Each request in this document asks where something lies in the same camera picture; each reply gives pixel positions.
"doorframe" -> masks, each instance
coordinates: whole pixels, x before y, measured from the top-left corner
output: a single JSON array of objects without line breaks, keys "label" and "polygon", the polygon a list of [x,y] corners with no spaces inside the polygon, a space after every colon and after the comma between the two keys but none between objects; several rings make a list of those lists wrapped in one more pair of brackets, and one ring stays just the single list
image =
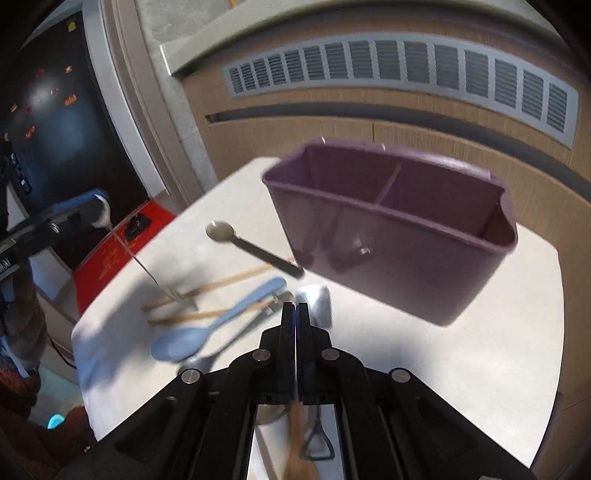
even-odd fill
[{"label": "doorframe", "polygon": [[99,1],[113,64],[131,115],[168,193],[184,210],[203,190],[164,103],[135,1]]}]

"electrical cable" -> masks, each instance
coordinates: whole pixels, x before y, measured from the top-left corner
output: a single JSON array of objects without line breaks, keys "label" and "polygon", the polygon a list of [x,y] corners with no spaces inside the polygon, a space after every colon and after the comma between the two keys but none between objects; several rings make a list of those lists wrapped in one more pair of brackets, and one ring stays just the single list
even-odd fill
[{"label": "electrical cable", "polygon": [[51,345],[53,347],[53,349],[57,352],[57,354],[60,356],[60,358],[64,361],[64,363],[66,365],[68,365],[69,367],[72,367],[74,370],[76,369],[75,365],[72,365],[67,359],[66,357],[59,351],[59,349],[57,348],[57,345],[55,344],[55,342],[53,341],[53,338],[51,338],[51,335],[47,334],[47,337],[49,338],[49,341],[51,342]]}]

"metal spoon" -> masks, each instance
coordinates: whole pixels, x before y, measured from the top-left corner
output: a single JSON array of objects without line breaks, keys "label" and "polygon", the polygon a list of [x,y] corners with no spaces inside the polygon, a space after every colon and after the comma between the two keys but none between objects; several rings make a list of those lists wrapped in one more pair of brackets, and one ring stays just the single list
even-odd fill
[{"label": "metal spoon", "polygon": [[178,374],[180,375],[185,370],[189,370],[194,368],[196,370],[201,370],[204,374],[207,374],[212,369],[213,364],[218,359],[218,357],[224,353],[228,348],[230,348],[234,343],[236,343],[241,338],[244,338],[248,335],[251,331],[253,331],[256,327],[258,327],[262,322],[267,320],[271,315],[275,312],[279,312],[283,308],[283,303],[285,301],[293,301],[294,296],[290,291],[284,291],[269,302],[265,307],[261,309],[261,311],[253,317],[253,319],[248,322],[242,330],[240,330],[228,343],[226,343],[223,347],[221,347],[217,352],[212,353],[209,356],[202,356],[199,357],[199,354],[190,356],[187,358],[181,365],[178,367]]},{"label": "metal spoon", "polygon": [[221,327],[225,322],[240,315],[246,308],[255,302],[273,295],[276,291],[286,287],[285,279],[275,277],[252,291],[241,301],[236,303],[230,310],[218,317],[209,327],[205,328],[181,328],[171,330],[156,338],[152,344],[151,354],[156,360],[164,362],[180,362],[188,358],[205,344],[214,330]]},{"label": "metal spoon", "polygon": [[213,222],[209,223],[205,229],[205,232],[212,240],[216,242],[231,242],[241,250],[254,255],[255,257],[263,260],[263,262],[273,265],[273,267],[278,268],[282,272],[285,272],[292,277],[301,278],[304,275],[304,269],[298,265],[286,262],[281,257],[278,257],[277,255],[274,255],[267,250],[263,250],[262,248],[257,247],[243,238],[236,236],[236,232],[229,223],[217,222],[214,220]]}]

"red mat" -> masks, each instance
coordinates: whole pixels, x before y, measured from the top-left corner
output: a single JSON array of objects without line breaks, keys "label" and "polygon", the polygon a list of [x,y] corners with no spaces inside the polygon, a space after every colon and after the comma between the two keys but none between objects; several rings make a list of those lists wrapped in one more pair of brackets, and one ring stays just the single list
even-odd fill
[{"label": "red mat", "polygon": [[[128,243],[129,249],[137,254],[162,228],[167,226],[175,216],[162,208],[155,201],[150,200],[123,220],[115,231],[125,242],[125,228],[129,219],[143,213],[152,220],[150,226],[141,232],[134,240]],[[107,284],[119,273],[127,262],[131,260],[129,254],[121,244],[109,233],[101,240],[99,245],[84,259],[81,265],[73,272],[76,286],[76,297],[80,315],[88,308],[88,305],[107,286]]]}]

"teal object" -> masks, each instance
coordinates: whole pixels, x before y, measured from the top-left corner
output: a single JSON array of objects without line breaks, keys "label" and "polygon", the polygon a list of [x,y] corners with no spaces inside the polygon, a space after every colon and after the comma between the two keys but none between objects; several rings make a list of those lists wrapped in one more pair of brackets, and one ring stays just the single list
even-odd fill
[{"label": "teal object", "polygon": [[66,419],[64,418],[63,415],[60,415],[59,413],[56,413],[53,417],[51,417],[49,419],[49,421],[47,422],[47,430],[53,430],[54,428],[56,428],[58,425],[61,425],[62,423],[64,423]]}]

